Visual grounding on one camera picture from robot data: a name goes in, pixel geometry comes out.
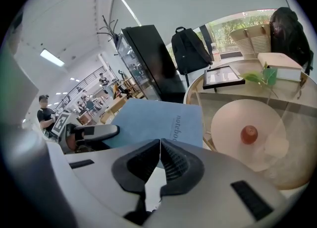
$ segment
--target black backpack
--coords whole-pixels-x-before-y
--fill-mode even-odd
[[[178,27],[172,37],[172,48],[178,71],[182,75],[212,65],[204,44],[192,29]]]
[[[281,7],[270,18],[271,50],[282,53],[300,66],[307,63],[305,73],[309,75],[314,53],[310,50],[303,26],[288,7]]]

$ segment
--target window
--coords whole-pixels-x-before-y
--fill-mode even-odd
[[[220,53],[239,51],[230,37],[232,31],[259,24],[268,24],[275,9],[260,9],[226,16],[207,25]]]

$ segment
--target ceiling light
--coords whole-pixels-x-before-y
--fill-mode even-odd
[[[50,62],[56,64],[57,66],[62,67],[65,63],[62,62],[59,58],[57,58],[56,56],[52,55],[49,51],[47,51],[46,49],[44,49],[41,53],[40,56],[42,56],[43,58],[49,60]]]
[[[128,11],[130,12],[130,14],[133,16],[134,20],[138,23],[139,26],[142,26],[140,21],[137,19],[137,17],[135,16],[135,14],[133,13],[132,9],[129,7],[129,5],[126,3],[125,0],[121,0],[123,2],[123,4],[127,7]]]

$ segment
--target woven basket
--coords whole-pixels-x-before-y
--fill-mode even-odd
[[[271,52],[269,24],[262,24],[235,30],[230,37],[238,46],[244,59],[258,58],[259,53]]]

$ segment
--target green plant leaf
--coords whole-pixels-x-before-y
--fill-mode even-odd
[[[250,82],[256,82],[260,84],[263,83],[263,76],[260,72],[257,71],[244,73],[239,76]]]
[[[268,86],[273,86],[276,83],[277,68],[265,68],[263,70],[263,79]]]
[[[264,67],[263,67],[263,70],[265,70],[267,67],[268,67],[268,64],[267,64],[267,62],[265,62]]]

